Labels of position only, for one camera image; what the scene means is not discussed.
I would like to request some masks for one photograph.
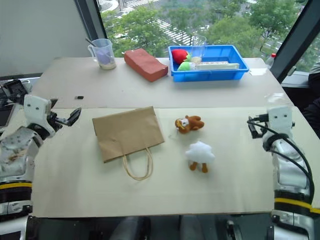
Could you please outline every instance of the table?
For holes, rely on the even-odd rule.
[[[169,66],[168,58],[158,60]],[[244,60],[251,69],[265,67],[261,58]],[[280,103],[293,106],[269,70],[263,75],[247,72],[241,80],[173,82],[169,69],[168,76],[148,82],[123,58],[116,58],[116,64],[113,70],[103,70],[91,57],[58,58],[35,84],[32,94],[58,98],[56,108],[265,107],[273,105],[268,96],[274,93],[283,95]]]
[[[45,218],[114,217],[206,213],[259,213],[273,208],[273,165],[261,139],[252,139],[248,116],[265,107],[156,108],[165,143],[151,147],[154,171],[136,181],[127,176],[120,159],[103,163],[92,118],[120,113],[124,108],[88,108],[72,127],[47,139],[35,159],[33,214]],[[68,117],[72,109],[55,109]],[[199,131],[178,134],[176,118],[199,115]],[[315,184],[314,207],[320,207],[320,141],[300,111],[293,107],[293,136],[305,151]],[[25,123],[20,111],[5,135]],[[216,156],[209,173],[192,172],[184,152],[201,140]],[[146,170],[143,151],[129,156],[136,175]]]

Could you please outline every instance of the clear plastic cup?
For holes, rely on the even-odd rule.
[[[93,40],[93,45],[88,46],[88,50],[92,57],[96,59],[100,68],[105,70],[114,69],[117,65],[115,62],[114,51],[112,50],[112,42],[109,39],[99,38]]]
[[[201,35],[194,35],[192,38],[191,62],[197,64],[202,62],[202,57],[207,45],[207,38]]]

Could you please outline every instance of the paper bag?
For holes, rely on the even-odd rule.
[[[131,177],[142,180],[151,175],[149,148],[164,142],[153,107],[93,118],[92,121],[105,163],[123,156],[124,168]],[[140,150],[147,152],[148,171],[144,177],[134,177],[128,170],[126,155]]]

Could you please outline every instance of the black cable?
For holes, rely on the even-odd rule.
[[[275,130],[272,130],[272,129],[270,129],[270,128],[266,127],[266,126],[263,126],[263,125],[261,125],[261,124],[252,122],[252,121],[250,121],[250,120],[248,120],[248,121],[246,121],[246,122],[247,122],[248,124],[252,124],[252,125],[258,126],[258,127],[260,127],[260,128],[266,129],[266,130],[268,130],[269,132],[271,132],[271,133],[273,133],[273,134],[279,134],[279,133],[276,132]],[[307,158],[305,157],[305,155],[301,152],[301,150],[300,150],[293,142],[291,142],[291,141],[288,140],[287,138],[284,138],[284,137],[283,137],[283,138],[281,138],[281,139],[283,139],[285,142],[287,142],[291,147],[293,147],[293,148],[298,152],[298,154],[302,157],[302,159],[303,159],[303,161],[304,161],[304,163],[305,163],[305,166],[306,166],[306,169],[308,170],[308,173],[310,174],[311,177],[313,177],[313,176],[312,176],[312,171],[311,171],[310,164],[309,164]]]
[[[269,152],[277,154],[277,155],[283,157],[284,159],[290,161],[291,163],[296,165],[305,174],[305,176],[308,178],[309,183],[310,183],[310,204],[311,204],[314,199],[314,195],[315,195],[315,183],[314,183],[314,180],[312,179],[311,175],[299,163],[297,163],[295,160],[291,159],[290,157],[288,157],[278,151],[274,151],[274,150],[270,150]]]
[[[267,127],[267,126],[263,126],[261,124],[258,124],[258,123],[255,123],[253,122],[252,120],[248,120],[246,121],[247,124],[252,124],[252,125],[255,125],[255,126],[258,126],[260,128],[263,128],[265,130],[268,130],[269,132],[273,133],[273,134],[279,134],[278,132],[276,132],[275,130],[272,130],[271,128]],[[283,155],[284,158],[286,158],[288,161],[292,162],[293,164],[297,164],[298,165],[298,168],[299,169],[303,169],[302,171],[304,173],[307,173],[306,174],[306,177],[308,178],[309,182],[310,182],[310,203],[312,203],[313,199],[314,199],[314,195],[315,195],[315,184],[314,184],[314,181],[313,181],[313,176],[312,176],[312,171],[311,171],[311,168],[310,168],[310,165],[309,165],[309,162],[308,160],[306,159],[305,155],[301,152],[301,150],[293,143],[291,142],[290,140],[288,140],[287,138],[281,138],[283,139],[285,142],[287,142],[291,147],[293,147],[298,153],[299,155],[302,157],[304,163],[305,163],[305,166],[307,168],[307,171],[298,163],[296,163],[294,160],[292,160],[291,158],[283,155],[282,153],[278,152],[279,154]]]

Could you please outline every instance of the blue plastic tray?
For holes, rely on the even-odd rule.
[[[233,45],[207,45],[202,57],[203,62],[228,61],[231,64],[239,64],[239,69],[232,70],[177,71],[179,64],[173,61],[171,51],[184,49],[190,53],[192,46],[169,46],[168,49],[171,76],[173,76],[174,82],[239,80],[249,71],[245,61]]]

